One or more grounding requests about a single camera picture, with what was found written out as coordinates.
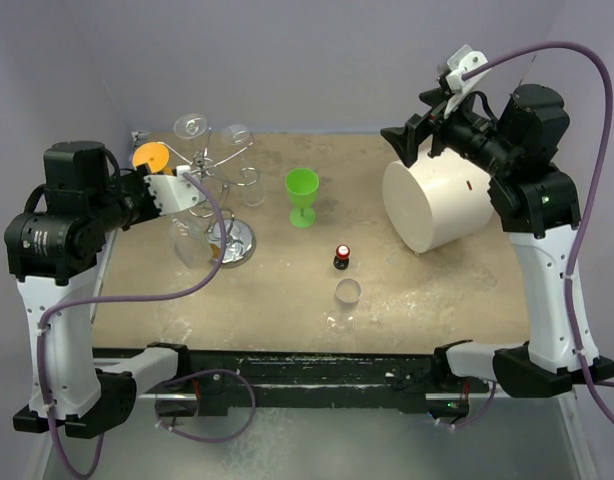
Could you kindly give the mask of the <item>clear glass with red item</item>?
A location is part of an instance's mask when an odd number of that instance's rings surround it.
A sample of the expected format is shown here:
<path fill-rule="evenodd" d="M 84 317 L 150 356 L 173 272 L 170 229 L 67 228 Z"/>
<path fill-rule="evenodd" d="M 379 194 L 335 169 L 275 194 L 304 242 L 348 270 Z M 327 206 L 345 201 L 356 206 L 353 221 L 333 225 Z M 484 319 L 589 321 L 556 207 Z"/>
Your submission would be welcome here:
<path fill-rule="evenodd" d="M 168 240 L 176 257 L 189 269 L 204 267 L 212 258 L 205 231 L 194 218 L 174 216 L 168 227 Z"/>

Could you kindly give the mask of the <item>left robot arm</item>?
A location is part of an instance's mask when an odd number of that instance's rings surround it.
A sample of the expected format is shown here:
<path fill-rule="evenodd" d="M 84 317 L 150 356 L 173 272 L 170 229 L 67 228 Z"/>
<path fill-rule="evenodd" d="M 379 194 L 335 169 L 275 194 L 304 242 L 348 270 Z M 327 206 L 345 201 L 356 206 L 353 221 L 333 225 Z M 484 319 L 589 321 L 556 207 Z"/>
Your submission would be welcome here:
<path fill-rule="evenodd" d="M 4 233 L 33 356 L 31 397 L 13 425 L 44 433 L 54 422 L 69 437 L 92 439 L 124 423 L 141 394 L 160 383 L 181 392 L 193 378 L 182 344 L 152 343 L 114 367 L 95 367 L 88 300 L 111 250 L 108 237 L 205 197 L 186 179 L 187 168 L 172 175 L 122 169 L 97 141 L 57 143 L 43 162 L 44 183 Z"/>

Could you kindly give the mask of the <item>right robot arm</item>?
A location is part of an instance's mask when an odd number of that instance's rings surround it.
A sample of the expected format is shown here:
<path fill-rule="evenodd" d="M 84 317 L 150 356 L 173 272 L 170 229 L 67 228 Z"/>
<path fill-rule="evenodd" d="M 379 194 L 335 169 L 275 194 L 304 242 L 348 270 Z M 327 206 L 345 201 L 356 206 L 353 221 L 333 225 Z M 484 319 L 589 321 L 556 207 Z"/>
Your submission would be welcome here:
<path fill-rule="evenodd" d="M 598 353 L 582 320 L 572 322 L 569 307 L 582 305 L 572 248 L 582 231 L 574 181 L 552 162 L 570 118 L 554 90 L 525 84 L 510 95 L 500 117 L 489 107 L 478 115 L 473 103 L 487 104 L 480 91 L 469 93 L 450 114 L 442 88 L 425 91 L 425 115 L 415 114 L 381 137 L 407 167 L 419 147 L 431 142 L 429 155 L 451 149 L 489 176 L 488 196 L 520 265 L 530 320 L 530 338 L 518 346 L 494 346 L 464 340 L 435 349 L 433 383 L 454 391 L 467 377 L 497 383 L 515 398 L 549 398 L 591 381 L 614 377 L 614 361 Z"/>

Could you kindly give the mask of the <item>orange plastic wine glass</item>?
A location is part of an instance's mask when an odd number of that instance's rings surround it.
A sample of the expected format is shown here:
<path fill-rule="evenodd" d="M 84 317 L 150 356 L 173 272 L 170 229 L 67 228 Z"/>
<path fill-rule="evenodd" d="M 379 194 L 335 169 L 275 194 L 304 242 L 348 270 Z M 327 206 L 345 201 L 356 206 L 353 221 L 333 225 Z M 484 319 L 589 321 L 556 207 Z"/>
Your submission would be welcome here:
<path fill-rule="evenodd" d="M 159 142 L 148 142 L 139 146 L 133 153 L 132 166 L 146 167 L 151 174 L 171 175 L 169 167 L 170 151 Z"/>

